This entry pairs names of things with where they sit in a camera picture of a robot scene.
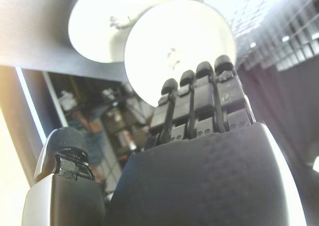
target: robotic hand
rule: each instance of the robotic hand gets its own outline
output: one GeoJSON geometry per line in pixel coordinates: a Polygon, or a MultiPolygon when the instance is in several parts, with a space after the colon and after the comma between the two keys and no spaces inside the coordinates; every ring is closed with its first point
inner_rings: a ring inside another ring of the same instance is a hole
{"type": "Polygon", "coordinates": [[[54,131],[22,225],[305,226],[291,172],[233,64],[220,56],[214,69],[186,71],[179,89],[165,82],[146,150],[129,158],[106,213],[83,139],[54,131]]]}

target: person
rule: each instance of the person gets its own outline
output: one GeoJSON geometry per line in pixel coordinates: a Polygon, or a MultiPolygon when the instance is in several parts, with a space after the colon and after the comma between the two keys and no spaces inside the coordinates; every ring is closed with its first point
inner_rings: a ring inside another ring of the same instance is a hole
{"type": "Polygon", "coordinates": [[[80,110],[71,114],[72,119],[68,121],[69,126],[82,132],[87,143],[89,154],[89,168],[95,176],[95,181],[105,183],[103,171],[99,169],[103,161],[104,137],[102,128],[92,120],[85,118],[80,110]]]}

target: wire rack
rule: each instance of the wire rack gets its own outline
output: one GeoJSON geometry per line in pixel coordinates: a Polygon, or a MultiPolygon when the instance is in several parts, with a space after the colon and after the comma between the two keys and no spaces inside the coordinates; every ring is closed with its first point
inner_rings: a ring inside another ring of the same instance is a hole
{"type": "Polygon", "coordinates": [[[289,69],[319,55],[319,0],[205,0],[226,18],[236,66],[289,69]]]}

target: metal grid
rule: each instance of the metal grid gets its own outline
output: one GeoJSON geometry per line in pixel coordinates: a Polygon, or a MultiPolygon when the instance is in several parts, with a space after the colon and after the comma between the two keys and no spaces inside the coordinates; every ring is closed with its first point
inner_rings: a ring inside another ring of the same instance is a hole
{"type": "Polygon", "coordinates": [[[261,65],[282,71],[319,55],[319,0],[274,4],[260,26],[236,40],[237,66],[246,69],[261,65]]]}

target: round white plate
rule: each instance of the round white plate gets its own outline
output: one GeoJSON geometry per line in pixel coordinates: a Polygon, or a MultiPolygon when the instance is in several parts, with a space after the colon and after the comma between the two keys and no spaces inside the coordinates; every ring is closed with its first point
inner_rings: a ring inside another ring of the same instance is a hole
{"type": "Polygon", "coordinates": [[[228,55],[235,64],[236,44],[226,20],[212,7],[193,0],[171,0],[147,11],[134,25],[125,47],[125,70],[136,93],[158,105],[163,83],[179,83],[186,70],[228,55]]]}
{"type": "Polygon", "coordinates": [[[69,18],[70,41],[81,55],[93,61],[123,62],[132,26],[148,9],[164,1],[78,0],[69,18]]]}

